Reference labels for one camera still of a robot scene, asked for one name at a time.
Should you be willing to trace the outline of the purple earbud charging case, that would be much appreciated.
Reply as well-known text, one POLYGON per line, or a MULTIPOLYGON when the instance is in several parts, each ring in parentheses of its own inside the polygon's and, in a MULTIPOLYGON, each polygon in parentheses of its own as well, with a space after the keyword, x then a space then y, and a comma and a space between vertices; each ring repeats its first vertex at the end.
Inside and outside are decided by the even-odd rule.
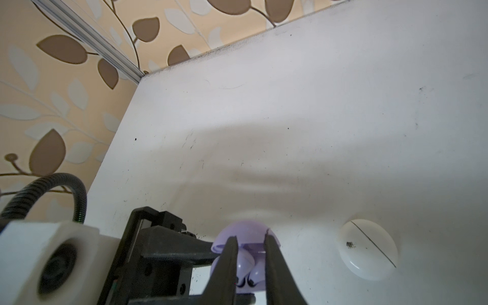
MULTIPOLYGON (((211 246, 211 251, 215 253, 217 257, 212 263, 210 272, 213 273, 219 257, 225 247, 227 239, 231 236, 237 237, 238 249, 245 249, 249 251, 255 260, 260 255, 266 257, 264 250, 264 239, 267 233, 275 238, 277 237, 271 228, 258 221, 238 221, 225 227, 218 234, 216 240, 211 246)), ((266 290, 266 283, 259 284, 257 287, 249 287, 247 284, 247 278, 243 287, 236 286, 237 294, 254 294, 256 292, 264 292, 266 290)))

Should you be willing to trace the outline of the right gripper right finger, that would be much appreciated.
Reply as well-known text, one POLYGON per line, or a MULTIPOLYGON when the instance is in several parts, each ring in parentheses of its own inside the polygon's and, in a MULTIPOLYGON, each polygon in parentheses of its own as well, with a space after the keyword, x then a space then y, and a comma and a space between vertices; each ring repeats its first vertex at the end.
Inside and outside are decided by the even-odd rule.
POLYGON ((267 304, 307 304, 288 268, 276 238, 265 235, 265 281, 267 304))

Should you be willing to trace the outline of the white earbud charging case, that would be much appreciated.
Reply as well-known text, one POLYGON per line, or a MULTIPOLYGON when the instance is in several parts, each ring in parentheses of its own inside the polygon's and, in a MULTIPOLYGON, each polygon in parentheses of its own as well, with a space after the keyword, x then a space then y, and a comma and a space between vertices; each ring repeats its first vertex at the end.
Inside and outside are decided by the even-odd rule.
POLYGON ((365 219, 343 225, 338 250, 346 267, 365 280, 385 280, 399 265, 399 251, 393 238, 380 225, 365 219))

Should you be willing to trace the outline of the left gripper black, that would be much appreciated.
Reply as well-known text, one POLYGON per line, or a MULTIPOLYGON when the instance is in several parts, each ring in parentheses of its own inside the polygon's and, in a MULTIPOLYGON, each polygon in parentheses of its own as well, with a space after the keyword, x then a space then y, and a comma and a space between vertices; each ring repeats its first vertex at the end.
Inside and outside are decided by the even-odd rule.
POLYGON ((151 207, 132 211, 98 304, 197 304, 194 268, 213 263, 212 244, 187 231, 182 219, 151 207))

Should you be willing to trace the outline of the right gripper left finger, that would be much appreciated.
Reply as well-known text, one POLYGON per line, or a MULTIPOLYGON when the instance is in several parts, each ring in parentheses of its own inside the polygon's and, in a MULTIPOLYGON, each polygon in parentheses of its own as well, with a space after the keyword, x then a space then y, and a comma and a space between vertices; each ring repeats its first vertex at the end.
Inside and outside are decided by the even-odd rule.
POLYGON ((200 304, 235 304, 237 256, 237 237, 231 236, 227 239, 207 286, 200 297, 200 304))

